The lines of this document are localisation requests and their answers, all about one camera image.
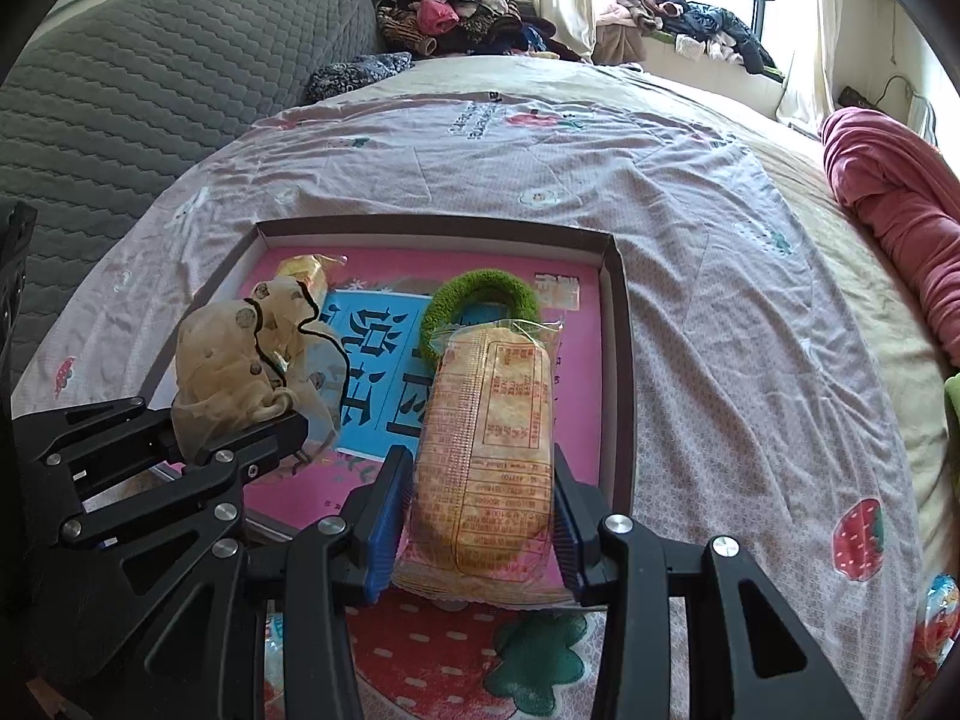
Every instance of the pink blanket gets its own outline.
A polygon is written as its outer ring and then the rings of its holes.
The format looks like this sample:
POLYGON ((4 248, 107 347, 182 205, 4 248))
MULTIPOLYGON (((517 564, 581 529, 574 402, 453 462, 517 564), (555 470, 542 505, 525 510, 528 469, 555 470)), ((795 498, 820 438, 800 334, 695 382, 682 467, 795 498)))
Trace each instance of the pink blanket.
POLYGON ((933 146, 877 111, 839 110, 821 135, 837 200, 874 231, 960 365, 960 181, 933 146))

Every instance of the fuzzy green scrunchie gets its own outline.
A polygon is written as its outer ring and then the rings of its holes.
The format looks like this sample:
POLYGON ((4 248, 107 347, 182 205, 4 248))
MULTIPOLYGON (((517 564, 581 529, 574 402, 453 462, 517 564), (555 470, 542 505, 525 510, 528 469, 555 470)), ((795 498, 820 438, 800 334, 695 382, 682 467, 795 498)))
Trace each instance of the fuzzy green scrunchie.
POLYGON ((440 356, 431 346, 434 333, 473 303, 501 303, 507 307, 508 319, 539 322, 536 293, 517 276, 493 268, 469 271, 446 282, 433 295, 421 321, 421 357, 431 368, 437 367, 440 356))

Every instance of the red blanket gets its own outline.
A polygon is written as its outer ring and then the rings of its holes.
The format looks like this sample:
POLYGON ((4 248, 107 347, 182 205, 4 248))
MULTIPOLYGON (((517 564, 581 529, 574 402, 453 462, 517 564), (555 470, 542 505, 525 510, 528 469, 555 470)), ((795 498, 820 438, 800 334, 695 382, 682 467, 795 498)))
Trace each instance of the red blanket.
POLYGON ((872 229, 960 365, 960 181, 933 146, 878 111, 839 110, 821 135, 837 200, 872 229))

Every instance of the strawberry print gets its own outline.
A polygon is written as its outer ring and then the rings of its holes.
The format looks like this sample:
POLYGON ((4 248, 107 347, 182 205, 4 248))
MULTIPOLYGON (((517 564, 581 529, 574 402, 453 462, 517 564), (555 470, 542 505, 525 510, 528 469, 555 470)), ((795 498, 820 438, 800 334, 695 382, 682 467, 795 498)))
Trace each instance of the strawberry print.
POLYGON ((833 567, 848 579, 867 581, 883 565, 883 512, 877 498, 864 498, 833 531, 833 567))
POLYGON ((66 389, 67 382, 73 377, 73 364, 75 361, 76 358, 68 357, 56 370, 56 377, 54 378, 54 398, 59 398, 59 394, 66 389))
POLYGON ((470 604, 457 613, 390 587, 372 607, 347 610, 357 674, 419 720, 496 720, 517 711, 483 687, 500 663, 496 632, 520 615, 470 604))
POLYGON ((506 121, 507 124, 515 124, 518 127, 555 127, 555 125, 563 122, 563 117, 531 110, 530 113, 515 113, 508 116, 506 121))

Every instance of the packaged snack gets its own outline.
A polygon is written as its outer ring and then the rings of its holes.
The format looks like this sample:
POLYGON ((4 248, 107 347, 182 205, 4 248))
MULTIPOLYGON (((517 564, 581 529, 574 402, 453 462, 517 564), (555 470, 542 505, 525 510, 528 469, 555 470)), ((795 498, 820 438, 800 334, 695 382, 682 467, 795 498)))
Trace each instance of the packaged snack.
POLYGON ((550 554, 557 328, 446 331, 394 583, 428 597, 522 604, 550 554))
POLYGON ((323 254, 301 254, 283 260, 277 266, 277 276, 292 276, 306 284, 311 298, 318 306, 328 292, 330 277, 347 264, 344 257, 328 257, 323 254))

